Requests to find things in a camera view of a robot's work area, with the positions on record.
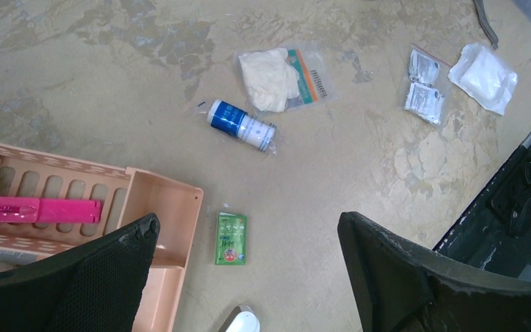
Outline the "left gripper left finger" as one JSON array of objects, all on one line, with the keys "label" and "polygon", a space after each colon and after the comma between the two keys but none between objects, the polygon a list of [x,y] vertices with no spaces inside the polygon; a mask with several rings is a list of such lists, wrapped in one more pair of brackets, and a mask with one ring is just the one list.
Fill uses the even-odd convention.
[{"label": "left gripper left finger", "polygon": [[148,214],[0,273],[0,331],[131,331],[160,233]]}]

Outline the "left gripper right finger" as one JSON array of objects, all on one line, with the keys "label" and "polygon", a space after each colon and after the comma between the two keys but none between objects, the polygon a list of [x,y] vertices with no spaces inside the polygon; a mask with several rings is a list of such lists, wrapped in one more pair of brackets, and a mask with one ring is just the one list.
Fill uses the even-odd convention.
[{"label": "left gripper right finger", "polygon": [[359,212],[337,224],[364,331],[531,331],[531,282],[460,263]]}]

